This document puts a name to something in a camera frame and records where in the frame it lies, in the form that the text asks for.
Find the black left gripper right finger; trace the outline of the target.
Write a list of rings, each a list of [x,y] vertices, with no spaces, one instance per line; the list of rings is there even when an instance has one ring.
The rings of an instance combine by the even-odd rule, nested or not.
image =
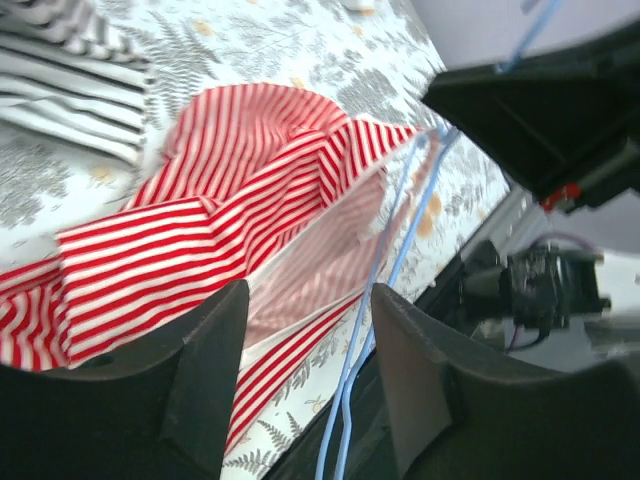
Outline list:
[[[562,373],[470,338],[445,339],[464,409],[423,450],[393,436],[404,479],[635,479],[639,475],[639,359]]]

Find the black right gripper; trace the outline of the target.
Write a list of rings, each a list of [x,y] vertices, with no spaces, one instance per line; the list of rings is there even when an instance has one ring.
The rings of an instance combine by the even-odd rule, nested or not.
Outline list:
[[[597,208],[639,188],[637,21],[504,73],[441,73],[422,101],[546,210]]]

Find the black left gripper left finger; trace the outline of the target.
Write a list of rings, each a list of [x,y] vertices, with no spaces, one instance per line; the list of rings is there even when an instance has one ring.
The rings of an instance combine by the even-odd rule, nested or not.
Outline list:
[[[1,370],[5,479],[216,479],[246,331],[234,281],[74,370]]]

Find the red white striped tank top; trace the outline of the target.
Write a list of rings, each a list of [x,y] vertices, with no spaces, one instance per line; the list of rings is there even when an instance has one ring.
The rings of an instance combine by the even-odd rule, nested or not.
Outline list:
[[[76,368],[244,279],[234,447],[384,266],[369,232],[384,166],[420,139],[307,90],[204,91],[170,133],[163,168],[118,213],[57,233],[51,258],[2,275],[2,363]]]

